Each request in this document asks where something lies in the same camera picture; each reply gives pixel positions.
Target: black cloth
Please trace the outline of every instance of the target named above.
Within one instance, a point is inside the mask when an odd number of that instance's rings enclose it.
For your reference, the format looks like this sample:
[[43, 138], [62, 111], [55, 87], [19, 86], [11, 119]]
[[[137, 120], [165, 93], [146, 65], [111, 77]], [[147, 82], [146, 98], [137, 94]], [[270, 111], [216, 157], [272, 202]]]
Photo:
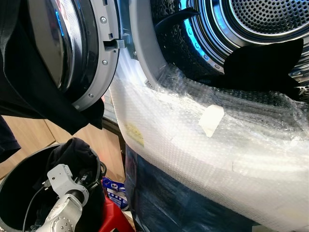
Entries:
[[299, 83], [289, 72], [299, 61], [303, 39], [265, 46], [244, 46], [229, 55], [224, 76], [203, 77], [209, 86], [245, 91], [278, 91], [298, 100]]
[[[35, 190], [39, 189], [43, 180], [47, 179], [47, 172], [58, 164], [68, 165], [70, 168], [73, 179], [76, 177], [83, 177], [85, 173], [90, 175], [89, 184], [96, 180], [98, 170], [97, 156], [93, 154], [89, 145], [83, 140], [72, 138], [65, 144], [55, 148], [47, 161], [45, 173], [38, 180]], [[42, 197], [44, 202], [37, 211], [37, 219], [35, 225], [31, 226], [32, 229], [38, 229], [40, 222], [44, 222], [49, 209], [56, 203], [56, 194], [52, 189], [47, 190]], [[78, 221], [75, 231], [76, 232], [98, 232], [103, 219], [103, 205], [105, 202], [102, 184], [89, 192], [89, 199], [87, 204], [83, 207], [83, 213]]]
[[102, 129], [101, 99], [80, 113], [55, 86], [31, 42], [26, 5], [0, 1], [0, 114], [47, 118], [70, 134], [88, 123]]
[[0, 116], [0, 163], [6, 161], [10, 156], [20, 149], [11, 129]]

